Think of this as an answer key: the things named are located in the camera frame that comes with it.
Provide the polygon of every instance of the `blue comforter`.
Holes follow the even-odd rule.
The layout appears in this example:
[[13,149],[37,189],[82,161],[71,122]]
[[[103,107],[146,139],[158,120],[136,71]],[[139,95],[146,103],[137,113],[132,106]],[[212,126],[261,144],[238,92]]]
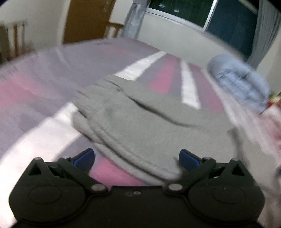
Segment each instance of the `blue comforter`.
[[221,54],[209,61],[208,71],[221,87],[251,110],[261,113],[266,109],[269,85],[250,65],[234,56]]

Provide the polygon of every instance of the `gray cloth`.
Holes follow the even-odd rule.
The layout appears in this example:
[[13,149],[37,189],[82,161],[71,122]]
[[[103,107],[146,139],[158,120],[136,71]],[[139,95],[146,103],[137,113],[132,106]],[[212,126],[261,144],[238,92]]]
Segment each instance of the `gray cloth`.
[[220,86],[252,111],[260,114],[267,108],[270,87],[248,64],[234,56],[221,54],[209,61],[208,71]]
[[137,39],[150,0],[134,0],[122,30],[122,37]]
[[233,126],[225,113],[195,110],[117,76],[79,92],[74,127],[121,168],[149,184],[181,176],[181,149],[229,162]]
[[278,9],[268,0],[260,0],[253,50],[246,61],[254,69],[258,67],[269,51],[277,36],[280,24],[281,13]]

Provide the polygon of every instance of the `gray curtain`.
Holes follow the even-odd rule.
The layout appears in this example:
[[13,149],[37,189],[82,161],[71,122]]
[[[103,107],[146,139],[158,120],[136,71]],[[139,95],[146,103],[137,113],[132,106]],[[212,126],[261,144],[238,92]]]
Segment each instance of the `gray curtain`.
[[150,0],[134,0],[123,27],[122,37],[138,38],[145,11]]
[[277,36],[281,13],[268,0],[260,0],[251,56],[246,61],[254,69],[265,57]]

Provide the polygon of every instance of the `dark window pane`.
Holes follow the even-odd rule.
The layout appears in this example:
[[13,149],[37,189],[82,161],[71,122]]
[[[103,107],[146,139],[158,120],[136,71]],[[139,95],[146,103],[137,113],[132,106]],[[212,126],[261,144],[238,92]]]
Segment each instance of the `dark window pane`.
[[213,0],[152,0],[149,7],[181,17],[203,27],[212,3]]
[[238,0],[219,0],[208,32],[249,57],[257,24],[257,15]]

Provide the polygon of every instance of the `blue gripper pad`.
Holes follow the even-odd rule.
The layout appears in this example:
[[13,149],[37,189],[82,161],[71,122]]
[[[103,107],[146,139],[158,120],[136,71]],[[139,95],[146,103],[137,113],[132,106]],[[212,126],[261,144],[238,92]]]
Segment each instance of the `blue gripper pad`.
[[186,169],[186,171],[191,172],[195,168],[200,166],[201,158],[197,157],[188,150],[181,150],[179,155],[180,164]]
[[95,153],[92,149],[86,149],[79,155],[72,158],[73,166],[88,173],[95,162]]

